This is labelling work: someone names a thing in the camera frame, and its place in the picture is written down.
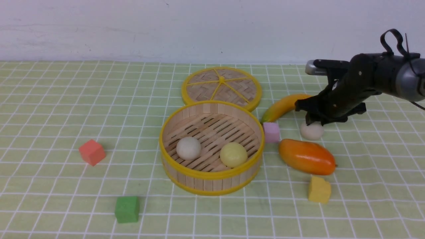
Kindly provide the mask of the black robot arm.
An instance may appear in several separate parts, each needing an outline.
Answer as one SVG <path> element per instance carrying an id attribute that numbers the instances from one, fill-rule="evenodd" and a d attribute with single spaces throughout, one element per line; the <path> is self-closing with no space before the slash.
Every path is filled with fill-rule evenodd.
<path id="1" fill-rule="evenodd" d="M 360 53 L 350 61 L 315 59 L 307 62 L 308 75 L 326 76 L 328 84 L 316 96 L 297 100 L 306 124 L 346 122 L 366 113 L 365 100 L 388 94 L 416 104 L 424 100 L 425 61 L 419 53 L 408 57 L 391 53 Z"/>

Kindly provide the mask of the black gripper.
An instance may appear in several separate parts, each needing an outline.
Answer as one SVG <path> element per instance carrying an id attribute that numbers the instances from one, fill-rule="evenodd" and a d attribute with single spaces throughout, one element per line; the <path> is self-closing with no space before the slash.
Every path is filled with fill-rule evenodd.
<path id="1" fill-rule="evenodd" d="M 360 53 L 349 61 L 349 69 L 340 80 L 328 78 L 328 86 L 317 96 L 295 102 L 295 111 L 305 111 L 307 126 L 318 123 L 344 123 L 352 115 L 367 112 L 364 100 L 374 95 L 375 71 L 383 58 L 382 53 Z M 337 118 L 323 115 L 342 115 Z"/>

